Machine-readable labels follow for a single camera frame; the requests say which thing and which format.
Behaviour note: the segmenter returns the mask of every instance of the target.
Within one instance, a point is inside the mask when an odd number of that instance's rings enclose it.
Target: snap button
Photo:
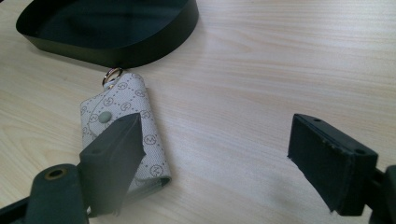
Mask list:
[[[109,120],[111,120],[111,113],[108,111],[103,112],[102,114],[99,115],[99,122],[101,123],[107,123]]]

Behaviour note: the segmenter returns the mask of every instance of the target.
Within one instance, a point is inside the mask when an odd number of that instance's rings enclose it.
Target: clamp jaw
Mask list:
[[[146,155],[142,141],[139,113],[115,120],[79,154],[79,165],[40,172],[30,197],[0,210],[1,222],[84,224],[88,217],[117,214]]]
[[[375,168],[378,154],[321,119],[296,114],[288,157],[304,173],[331,211],[369,223],[396,223],[396,165]]]

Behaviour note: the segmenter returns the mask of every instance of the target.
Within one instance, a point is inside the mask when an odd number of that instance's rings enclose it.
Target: table surface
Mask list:
[[[78,163],[79,104],[108,68],[41,51],[0,3],[0,206]],[[198,0],[191,36],[140,74],[173,182],[91,223],[367,223],[340,217],[287,158],[295,113],[324,119],[396,163],[394,1]]]

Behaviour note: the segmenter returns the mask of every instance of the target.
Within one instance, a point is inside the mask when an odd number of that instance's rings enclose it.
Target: monogram pattern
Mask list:
[[[142,119],[143,147],[146,156],[143,158],[129,193],[139,197],[139,192],[149,192],[161,188],[164,179],[170,180],[171,174],[163,152],[161,138],[149,105],[149,97],[144,80],[137,74],[124,74],[115,81],[110,90],[81,103],[82,142],[85,148],[114,120],[123,116],[140,113]],[[111,119],[100,122],[99,115],[110,112]]]

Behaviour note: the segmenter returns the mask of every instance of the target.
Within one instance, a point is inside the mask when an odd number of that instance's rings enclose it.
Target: ring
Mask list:
[[[110,71],[108,71],[106,73],[106,75],[103,77],[103,81],[102,81],[102,86],[105,86],[105,84],[108,82],[108,80],[110,79],[110,77],[112,77],[115,73],[119,72],[119,74],[117,75],[117,77],[120,77],[122,74],[122,68],[118,67],[118,68],[112,68],[110,69]]]

